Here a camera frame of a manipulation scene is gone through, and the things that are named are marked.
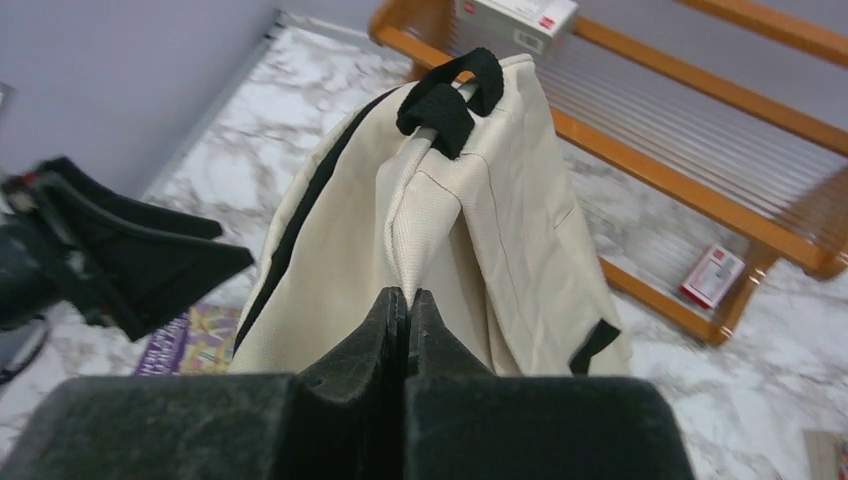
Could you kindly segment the cream canvas student bag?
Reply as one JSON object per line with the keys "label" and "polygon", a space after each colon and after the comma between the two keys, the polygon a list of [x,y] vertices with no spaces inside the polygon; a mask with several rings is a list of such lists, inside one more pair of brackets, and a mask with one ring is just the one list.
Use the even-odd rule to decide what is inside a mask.
{"label": "cream canvas student bag", "polygon": [[307,369],[387,287],[429,291],[495,374],[630,374],[531,56],[474,50],[320,141],[270,223],[231,371]]}

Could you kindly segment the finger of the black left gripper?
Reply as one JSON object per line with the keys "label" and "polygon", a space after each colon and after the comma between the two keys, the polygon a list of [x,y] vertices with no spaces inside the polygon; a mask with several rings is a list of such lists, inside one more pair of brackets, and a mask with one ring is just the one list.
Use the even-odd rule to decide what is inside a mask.
{"label": "finger of the black left gripper", "polygon": [[136,225],[207,240],[216,239],[223,234],[222,226],[214,220],[120,195],[85,174],[65,156],[40,162],[36,172],[58,174],[98,207]]}
{"label": "finger of the black left gripper", "polygon": [[67,191],[80,251],[66,298],[90,324],[115,326],[138,340],[165,325],[253,263],[244,247],[155,230]]}

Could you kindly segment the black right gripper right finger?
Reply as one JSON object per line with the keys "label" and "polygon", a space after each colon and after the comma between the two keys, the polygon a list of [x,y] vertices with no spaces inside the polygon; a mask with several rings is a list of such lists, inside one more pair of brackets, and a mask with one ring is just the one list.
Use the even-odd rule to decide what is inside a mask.
{"label": "black right gripper right finger", "polygon": [[409,313],[405,475],[409,479],[690,479],[670,405],[650,383],[592,377],[619,338],[593,327],[571,375],[499,377],[449,331],[433,295]]}

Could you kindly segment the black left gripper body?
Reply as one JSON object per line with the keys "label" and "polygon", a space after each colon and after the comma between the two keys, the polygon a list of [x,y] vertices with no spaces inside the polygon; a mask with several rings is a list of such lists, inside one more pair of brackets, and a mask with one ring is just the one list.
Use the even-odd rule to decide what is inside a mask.
{"label": "black left gripper body", "polygon": [[66,299],[80,251],[67,191],[76,168],[34,168],[1,180],[1,330],[35,320]]}

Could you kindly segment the purple treehouse book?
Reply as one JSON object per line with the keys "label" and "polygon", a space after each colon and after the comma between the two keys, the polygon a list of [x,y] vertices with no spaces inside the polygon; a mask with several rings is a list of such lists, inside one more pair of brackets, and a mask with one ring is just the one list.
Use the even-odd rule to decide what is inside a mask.
{"label": "purple treehouse book", "polygon": [[149,336],[134,376],[212,375],[228,371],[241,311],[196,304]]}

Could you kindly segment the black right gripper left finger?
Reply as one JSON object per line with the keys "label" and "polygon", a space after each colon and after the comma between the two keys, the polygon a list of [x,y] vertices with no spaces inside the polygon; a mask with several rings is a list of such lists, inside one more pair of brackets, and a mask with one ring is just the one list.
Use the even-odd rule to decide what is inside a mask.
{"label": "black right gripper left finger", "polygon": [[79,377],[54,389],[5,479],[354,478],[392,417],[398,288],[302,373]]}

